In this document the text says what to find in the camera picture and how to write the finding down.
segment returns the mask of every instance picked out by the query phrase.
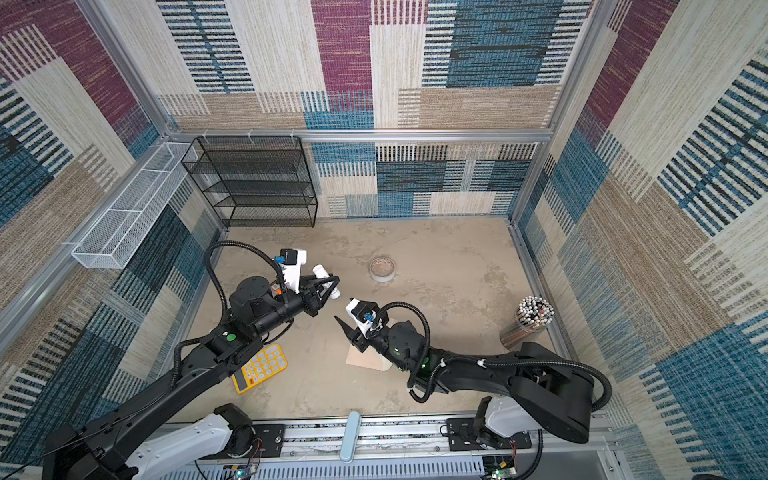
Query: mesh shelf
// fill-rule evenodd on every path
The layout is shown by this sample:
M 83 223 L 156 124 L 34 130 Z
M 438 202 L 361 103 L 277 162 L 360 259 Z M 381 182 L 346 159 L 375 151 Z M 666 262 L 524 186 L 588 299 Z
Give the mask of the mesh shelf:
M 198 137 L 184 168 L 228 227 L 314 227 L 317 196 L 301 140 Z
M 72 256 L 85 268 L 125 268 L 184 179 L 180 161 L 195 155 L 189 144 L 166 143 L 157 149 Z

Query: black cable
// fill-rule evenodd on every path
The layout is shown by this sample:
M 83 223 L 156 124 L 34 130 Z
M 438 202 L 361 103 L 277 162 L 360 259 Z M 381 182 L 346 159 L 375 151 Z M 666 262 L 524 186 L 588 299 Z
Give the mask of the black cable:
M 395 307 L 401 307 L 408 310 L 411 310 L 416 314 L 416 316 L 419 318 L 419 320 L 422 321 L 422 325 L 424 326 L 424 346 L 422 347 L 422 352 L 419 355 L 419 361 L 416 362 L 416 364 L 413 366 L 413 369 L 411 370 L 411 375 L 408 377 L 408 388 L 412 388 L 413 384 L 416 381 L 416 375 L 419 374 L 419 370 L 422 368 L 422 365 L 424 364 L 424 359 L 427 358 L 427 353 L 429 352 L 429 324 L 427 323 L 427 317 L 424 316 L 421 310 L 416 308 L 415 306 L 411 305 L 410 303 L 405 302 L 390 302 L 387 303 L 385 306 L 381 307 L 379 309 L 379 312 L 376 314 L 377 316 L 382 315 L 384 312 L 391 308 Z
M 267 262 L 267 264 L 269 264 L 269 266 L 272 267 L 272 270 L 275 270 L 275 273 L 277 274 L 277 281 L 280 283 L 280 292 L 283 293 L 283 303 L 285 305 L 288 304 L 288 297 L 285 294 L 286 282 L 285 282 L 285 278 L 283 278 L 283 269 L 280 268 L 280 265 L 278 265 L 275 260 L 272 260 L 269 255 L 257 249 L 253 245 L 249 245 L 248 243 L 236 242 L 235 240 L 221 240 L 220 242 L 212 243 L 211 245 L 209 245 L 208 248 L 205 249 L 205 252 L 203 253 L 203 262 L 205 263 L 205 270 L 208 272 L 210 281 L 214 284 L 216 291 L 219 293 L 219 300 L 221 301 L 221 321 L 224 321 L 227 318 L 229 318 L 229 314 L 227 312 L 229 308 L 227 305 L 227 295 L 224 293 L 224 288 L 221 286 L 221 282 L 219 282 L 219 278 L 216 276 L 214 272 L 214 267 L 210 264 L 210 255 L 214 250 L 221 247 L 244 248 L 245 250 L 255 253 L 256 255 L 261 257 L 262 260 Z
M 168 389 L 173 390 L 176 388 L 176 384 L 179 382 L 181 376 L 181 349 L 185 346 L 196 345 L 200 343 L 204 336 L 198 336 L 196 339 L 182 340 L 174 347 L 174 366 L 170 369 L 170 383 Z
M 442 363 L 444 363 L 446 366 L 453 362 L 470 362 L 470 363 L 477 363 L 478 359 L 468 357 L 468 356 L 461 356 L 461 355 L 454 355 L 447 358 L 442 359 Z M 600 370 L 594 368 L 593 366 L 586 365 L 584 363 L 579 362 L 572 362 L 571 360 L 540 360 L 540 359 L 520 359 L 520 360 L 513 360 L 511 362 L 483 362 L 483 365 L 487 368 L 498 368 L 498 367 L 509 367 L 509 366 L 561 366 L 569 369 L 576 369 L 581 370 L 582 372 L 589 373 L 594 378 L 596 378 L 603 386 L 603 395 L 592 404 L 592 412 L 595 412 L 599 409 L 602 409 L 605 407 L 608 402 L 611 400 L 611 397 L 613 395 L 613 387 L 611 387 L 611 381 L 608 380 L 608 377 L 606 377 L 603 372 Z M 442 374 L 442 372 L 445 370 L 442 365 L 436 366 L 434 369 L 432 369 L 432 373 L 429 375 L 429 381 L 427 382 L 426 389 L 424 391 L 423 397 L 418 397 L 413 391 L 411 391 L 411 397 L 419 402 L 424 403 L 429 399 L 429 396 L 434 392 L 435 390 L 435 382 L 437 381 L 437 378 Z
M 197 460 L 194 461 L 194 466 L 197 467 L 197 471 L 200 472 L 200 476 L 203 477 L 203 480 L 208 480 L 208 477 L 205 476 L 202 470 L 200 470 L 200 466 L 197 464 Z
M 248 243 L 243 242 L 236 242 L 234 240 L 221 240 L 220 242 L 212 243 L 208 246 L 207 249 L 205 249 L 205 252 L 203 253 L 203 260 L 205 263 L 205 270 L 208 272 L 208 276 L 210 277 L 210 281 L 214 284 L 214 288 L 216 288 L 216 291 L 219 294 L 219 300 L 221 301 L 221 321 L 228 319 L 230 317 L 229 313 L 229 306 L 227 304 L 227 295 L 224 293 L 224 288 L 221 286 L 221 282 L 219 281 L 219 278 L 216 276 L 216 273 L 214 272 L 213 265 L 210 264 L 210 255 L 214 250 L 221 247 L 239 247 L 244 248 L 245 250 L 248 250 L 250 252 L 255 253 L 259 257 L 262 258 L 265 262 L 269 264 L 269 266 L 272 267 L 273 270 L 275 270 L 275 273 L 277 274 L 277 280 L 280 282 L 280 289 L 281 292 L 283 292 L 283 304 L 288 304 L 288 296 L 285 294 L 286 292 L 286 286 L 285 286 L 285 279 L 283 278 L 283 269 L 280 268 L 280 265 L 277 264 L 276 261 L 272 260 L 269 255 L 262 252 L 261 250 L 257 249 L 253 245 L 249 245 Z M 290 328 L 290 325 L 283 330 L 280 335 L 283 335 L 283 333 L 286 332 Z M 170 384 L 168 385 L 168 389 L 173 390 L 176 388 L 176 384 L 179 382 L 179 377 L 181 377 L 181 349 L 183 349 L 185 346 L 189 345 L 195 345 L 197 343 L 200 343 L 204 336 L 198 337 L 196 339 L 188 339 L 184 340 L 183 342 L 179 342 L 174 347 L 174 366 L 170 370 Z
M 538 447 L 536 448 L 536 457 L 533 459 L 533 463 L 531 463 L 531 466 L 528 467 L 525 472 L 522 472 L 520 475 L 517 475 L 516 477 L 510 478 L 510 480 L 525 480 L 526 478 L 533 475 L 533 472 L 536 470 L 536 467 L 538 467 L 538 463 L 541 461 L 541 454 L 544 451 L 544 431 L 539 430 L 538 431 Z
M 277 334 L 277 336 L 276 336 L 275 338 L 273 338 L 273 339 L 271 339 L 271 340 L 269 340 L 269 341 L 267 341 L 267 340 L 266 340 L 267 338 L 269 338 L 269 337 L 270 337 L 270 334 L 269 334 L 269 333 L 267 333 L 267 335 L 266 335 L 266 338 L 265 338 L 265 339 L 264 339 L 264 341 L 263 341 L 264 345 L 269 345 L 270 343 L 276 342 L 276 341 L 277 341 L 277 339 L 279 339 L 281 336 L 285 335 L 285 332 L 287 332 L 287 331 L 288 331 L 288 329 L 289 329 L 290 327 L 292 327 L 292 326 L 293 326 L 293 319 L 290 319 L 290 320 L 288 320 L 288 326 L 286 326 L 286 327 L 283 329 L 283 331 L 282 331 L 282 332 L 278 333 L 278 334 Z

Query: black wire shelf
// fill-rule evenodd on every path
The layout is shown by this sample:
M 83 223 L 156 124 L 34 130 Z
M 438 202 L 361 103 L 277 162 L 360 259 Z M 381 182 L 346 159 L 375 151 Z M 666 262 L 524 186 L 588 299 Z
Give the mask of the black wire shelf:
M 301 140 L 198 137 L 183 162 L 227 227 L 314 227 L 317 195 Z

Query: yellow calculator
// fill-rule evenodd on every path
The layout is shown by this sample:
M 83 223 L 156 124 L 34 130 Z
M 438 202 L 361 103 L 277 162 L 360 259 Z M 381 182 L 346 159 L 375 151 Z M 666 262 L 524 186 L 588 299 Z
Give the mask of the yellow calculator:
M 266 381 L 288 366 L 280 345 L 270 345 L 261 349 L 251 360 L 232 375 L 237 393 L 245 393 L 254 386 Z

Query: purple fabric patch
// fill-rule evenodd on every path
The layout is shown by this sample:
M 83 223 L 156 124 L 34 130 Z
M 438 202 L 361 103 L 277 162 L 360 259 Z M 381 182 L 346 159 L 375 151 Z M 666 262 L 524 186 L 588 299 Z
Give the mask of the purple fabric patch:
M 372 90 L 371 0 L 312 0 L 327 91 Z

